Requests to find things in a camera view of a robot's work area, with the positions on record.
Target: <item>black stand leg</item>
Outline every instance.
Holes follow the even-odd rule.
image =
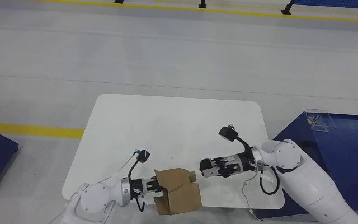
[[[282,14],[290,15],[291,14],[290,9],[294,2],[295,2],[295,0],[291,0],[290,3],[286,6],[286,8],[284,10],[281,10]]]
[[[206,8],[205,0],[201,0],[201,3],[199,4],[199,8]]]

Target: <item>clear acrylic box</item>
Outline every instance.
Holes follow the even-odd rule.
[[[326,110],[308,109],[306,116],[311,130],[329,132],[336,127],[330,114]]]

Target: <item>white cable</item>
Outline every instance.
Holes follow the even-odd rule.
[[[73,194],[71,195],[71,197],[70,197],[69,200],[72,200],[72,197],[75,195],[75,193],[73,193]],[[65,210],[66,210],[66,207],[62,210],[62,212],[61,212],[60,214],[58,214],[56,217],[54,217],[48,224],[51,224],[51,223],[53,223],[55,220],[57,220],[57,218],[60,217]]]
[[[257,176],[257,174],[258,174],[257,161],[255,161],[255,165],[256,165],[256,173],[255,173],[255,175],[254,175],[253,177],[251,177],[250,179],[247,179],[247,180],[243,183],[241,192],[242,192],[242,194],[245,196],[245,199],[246,199],[246,202],[247,202],[247,206],[248,206],[248,212],[249,212],[253,217],[255,217],[257,220],[260,221],[260,219],[257,218],[257,217],[255,216],[255,214],[253,213],[253,210],[251,209],[250,204],[249,204],[249,202],[248,202],[247,196],[246,196],[245,193],[244,193],[244,188],[245,188],[245,186],[247,185],[247,183],[248,183],[250,180],[254,179],[254,178]]]
[[[123,169],[123,167],[125,167],[125,165],[127,165],[127,163],[133,158],[134,155],[135,155],[135,154],[133,154],[133,155],[127,160],[127,162],[126,162],[116,173],[118,173],[119,171],[121,171],[121,170]],[[108,180],[108,179],[111,178],[112,176],[109,176],[109,177],[107,177],[107,178],[105,178],[105,179],[99,181],[99,183],[100,183],[100,182],[103,182],[103,181],[105,181],[105,180]]]

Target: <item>black cable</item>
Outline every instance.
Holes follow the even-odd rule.
[[[275,170],[275,168],[271,167],[271,169],[273,170],[274,174],[275,174],[275,177],[276,177],[276,180],[277,180],[277,185],[276,185],[276,189],[273,191],[273,192],[267,192],[265,191],[265,189],[263,188],[263,185],[262,185],[262,176],[260,176],[260,187],[261,187],[261,190],[267,194],[267,195],[273,195],[273,194],[276,194],[276,192],[279,190],[280,188],[280,178]]]
[[[132,179],[130,178],[130,175],[132,174],[132,171],[134,169],[134,167],[138,164],[139,160],[137,159],[136,162],[133,164],[133,166],[130,168],[129,173],[128,173],[128,180],[129,180],[129,184],[130,187],[132,186]]]
[[[136,200],[136,204],[137,204],[137,206],[138,206],[138,209],[140,210],[140,212],[143,212],[143,211],[144,211],[145,203],[143,202],[142,207],[140,207],[138,198],[135,198],[135,200]]]
[[[130,194],[131,196],[135,194],[134,190],[133,190],[133,186],[132,186],[132,179],[131,179],[131,175],[132,175],[132,171],[134,169],[134,167],[138,164],[139,160],[137,159],[136,162],[133,164],[133,166],[130,168],[129,172],[128,172],[128,180],[129,180],[129,186],[130,186]],[[138,197],[134,198],[136,200],[136,204],[138,206],[138,209],[140,210],[140,212],[144,211],[144,206],[145,203],[143,202],[142,207],[140,207],[139,201],[138,201]]]

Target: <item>floor marking line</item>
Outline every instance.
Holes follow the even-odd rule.
[[[211,13],[223,13],[223,14],[232,14],[232,15],[276,17],[276,18],[298,18],[298,19],[304,19],[304,20],[358,22],[358,18],[340,18],[340,17],[306,16],[306,15],[283,15],[280,13],[220,10],[220,9],[210,9],[210,8],[200,9],[200,8],[174,7],[174,6],[149,6],[149,5],[141,5],[141,4],[114,4],[114,3],[105,3],[105,2],[83,2],[83,1],[76,1],[76,0],[33,0],[33,1],[64,3],[64,4],[83,4],[83,5],[89,5],[89,6],[141,8],[141,9],[153,9],[153,10],[176,10],[176,11],[192,11],[192,12],[206,12],[206,13],[211,12]]]
[[[84,129],[0,123],[0,134],[82,138]]]

